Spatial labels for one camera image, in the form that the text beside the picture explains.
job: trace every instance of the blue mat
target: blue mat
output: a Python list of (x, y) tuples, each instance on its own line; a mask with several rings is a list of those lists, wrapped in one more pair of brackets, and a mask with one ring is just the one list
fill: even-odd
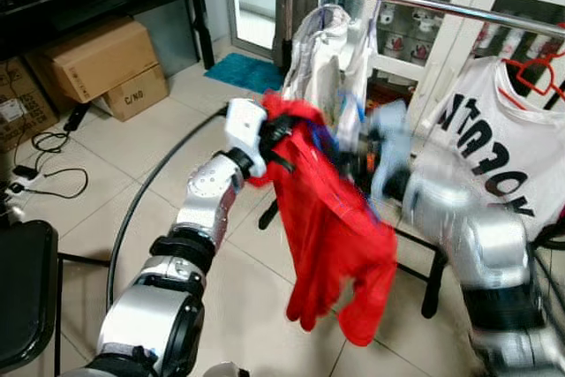
[(284, 76), (273, 64), (238, 53), (230, 53), (204, 75), (259, 94), (268, 88), (278, 90), (284, 81)]

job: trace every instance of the cabinet door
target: cabinet door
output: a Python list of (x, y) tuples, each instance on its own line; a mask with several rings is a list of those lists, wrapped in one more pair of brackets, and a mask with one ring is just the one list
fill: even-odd
[[(471, 0), (441, 0), (470, 4)], [(413, 8), (384, 3), (378, 17), (378, 55), (371, 65), (373, 80), (383, 90), (397, 90), (409, 96), (409, 119), (415, 124), (426, 105), (426, 92), (440, 74), (449, 48), (462, 19)]]
[[(472, 5), (485, 10), (524, 16), (550, 24), (565, 21), (565, 0), (473, 0)], [(549, 39), (538, 34), (512, 30), (504, 26), (488, 25), (474, 19), (466, 19), (448, 56), (441, 75), (433, 87), (432, 96), (426, 105), (423, 116), (433, 110), (439, 99), (449, 92), (468, 58), (498, 56), (510, 57), (518, 62), (538, 57), (547, 51), (563, 51), (563, 41)], [(553, 60), (556, 85), (565, 79), (565, 60)], [(530, 68), (525, 75), (538, 87), (547, 86), (549, 73), (543, 68)], [(541, 96), (524, 86), (515, 84), (516, 91), (527, 102), (540, 108), (565, 110), (565, 101), (559, 96)]]

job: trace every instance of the white shirt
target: white shirt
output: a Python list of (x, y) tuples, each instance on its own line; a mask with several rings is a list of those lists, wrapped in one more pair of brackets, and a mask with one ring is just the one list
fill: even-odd
[[(518, 95), (502, 61), (470, 61), (424, 126), (431, 129), (429, 140), (464, 161), (485, 199), (522, 218), (530, 241), (557, 221), (565, 205), (565, 113)], [(433, 143), (417, 163), (430, 156)]]

